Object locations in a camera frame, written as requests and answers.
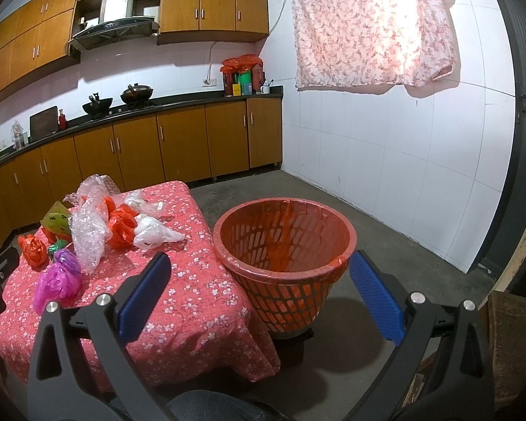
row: jeans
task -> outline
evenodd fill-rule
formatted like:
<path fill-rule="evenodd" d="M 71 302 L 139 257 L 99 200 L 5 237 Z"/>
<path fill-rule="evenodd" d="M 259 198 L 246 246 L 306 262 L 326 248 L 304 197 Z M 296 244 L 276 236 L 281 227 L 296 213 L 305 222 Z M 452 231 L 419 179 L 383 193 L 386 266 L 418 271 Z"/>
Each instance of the jeans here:
<path fill-rule="evenodd" d="M 111 406 L 125 413 L 118 399 Z M 177 396 L 167 405 L 179 421 L 288 421 L 262 402 L 250 403 L 220 392 L 195 389 Z"/>

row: orange plastic bag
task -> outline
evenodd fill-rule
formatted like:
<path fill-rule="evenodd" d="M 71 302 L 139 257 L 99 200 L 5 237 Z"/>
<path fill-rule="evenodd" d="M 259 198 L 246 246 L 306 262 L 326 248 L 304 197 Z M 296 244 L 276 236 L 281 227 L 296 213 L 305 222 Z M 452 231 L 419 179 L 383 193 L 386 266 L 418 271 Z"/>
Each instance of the orange plastic bag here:
<path fill-rule="evenodd" d="M 28 234 L 26 237 L 18 236 L 18 245 L 25 261 L 33 270 L 48 260 L 47 247 L 33 234 Z"/>
<path fill-rule="evenodd" d="M 115 249 L 131 247 L 132 241 L 135 238 L 135 228 L 137 225 L 135 216 L 137 215 L 138 212 L 135 212 L 127 204 L 121 204 L 111 212 L 107 227 L 111 230 L 113 236 L 106 244 Z"/>

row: pink floral cloth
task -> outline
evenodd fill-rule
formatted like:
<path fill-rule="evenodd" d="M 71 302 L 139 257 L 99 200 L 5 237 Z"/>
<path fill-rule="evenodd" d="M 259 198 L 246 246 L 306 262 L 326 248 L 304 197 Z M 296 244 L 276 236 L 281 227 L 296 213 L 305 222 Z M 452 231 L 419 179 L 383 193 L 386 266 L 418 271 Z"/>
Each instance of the pink floral cloth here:
<path fill-rule="evenodd" d="M 452 73 L 443 0 L 292 0 L 298 88 L 406 84 Z"/>
<path fill-rule="evenodd" d="M 169 216 L 161 220 L 185 234 L 185 240 L 155 250 L 107 248 L 93 276 L 83 276 L 78 295 L 61 304 L 87 305 L 102 292 L 114 293 L 156 251 L 164 251 L 172 263 L 171 280 L 139 339 L 127 345 L 146 381 L 180 382 L 224 366 L 251 381 L 278 372 L 280 361 L 269 333 L 245 292 L 217 261 L 212 235 L 187 186 L 162 183 L 144 188 L 143 197 L 169 204 Z M 46 242 L 41 229 L 36 235 Z M 32 308 L 38 278 L 21 257 L 4 288 L 7 310 L 0 316 L 0 355 L 25 382 L 40 319 Z M 99 387 L 109 389 L 91 341 L 82 343 Z"/>

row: white tiled wall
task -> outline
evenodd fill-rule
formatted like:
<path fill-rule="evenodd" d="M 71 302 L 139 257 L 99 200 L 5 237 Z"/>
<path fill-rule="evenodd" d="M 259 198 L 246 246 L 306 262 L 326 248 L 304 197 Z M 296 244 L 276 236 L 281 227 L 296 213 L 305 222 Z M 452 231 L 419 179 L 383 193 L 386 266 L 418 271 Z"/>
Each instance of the white tiled wall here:
<path fill-rule="evenodd" d="M 269 0 L 271 27 L 282 4 Z M 497 0 L 456 0 L 447 8 L 460 65 L 421 90 L 298 92 L 290 0 L 260 55 L 267 77 L 284 86 L 283 169 L 466 272 L 508 169 L 514 73 Z"/>
<path fill-rule="evenodd" d="M 11 145 L 15 119 L 29 130 L 29 116 L 51 106 L 64 109 L 67 119 L 84 115 L 88 96 L 113 98 L 130 83 L 150 85 L 153 98 L 195 91 L 222 89 L 222 60 L 255 52 L 254 44 L 219 42 L 211 54 L 211 77 L 216 87 L 203 87 L 209 68 L 211 42 L 156 45 L 155 37 L 119 42 L 82 53 L 81 63 L 63 69 L 21 89 L 0 102 L 0 143 Z"/>

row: red floral tablecloth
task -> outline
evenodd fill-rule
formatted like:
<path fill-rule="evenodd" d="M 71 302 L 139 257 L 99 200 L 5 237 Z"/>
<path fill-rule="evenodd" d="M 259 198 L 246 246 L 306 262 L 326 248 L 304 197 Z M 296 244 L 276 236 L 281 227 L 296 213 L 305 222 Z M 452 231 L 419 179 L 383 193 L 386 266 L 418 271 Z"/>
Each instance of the red floral tablecloth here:
<path fill-rule="evenodd" d="M 143 197 L 168 203 L 168 216 L 161 221 L 185 234 L 185 240 L 155 250 L 106 248 L 94 275 L 83 276 L 78 295 L 61 304 L 87 305 L 102 292 L 114 293 L 127 277 L 139 274 L 156 251 L 164 251 L 172 263 L 171 280 L 139 339 L 127 345 L 146 381 L 180 382 L 224 366 L 251 381 L 274 375 L 280 361 L 267 329 L 217 261 L 212 235 L 187 186 L 162 183 L 144 188 Z M 36 235 L 46 242 L 41 229 Z M 38 278 L 21 257 L 4 288 L 7 310 L 0 316 L 0 355 L 25 382 L 40 319 L 32 308 Z M 82 343 L 100 388 L 109 389 L 91 342 Z"/>

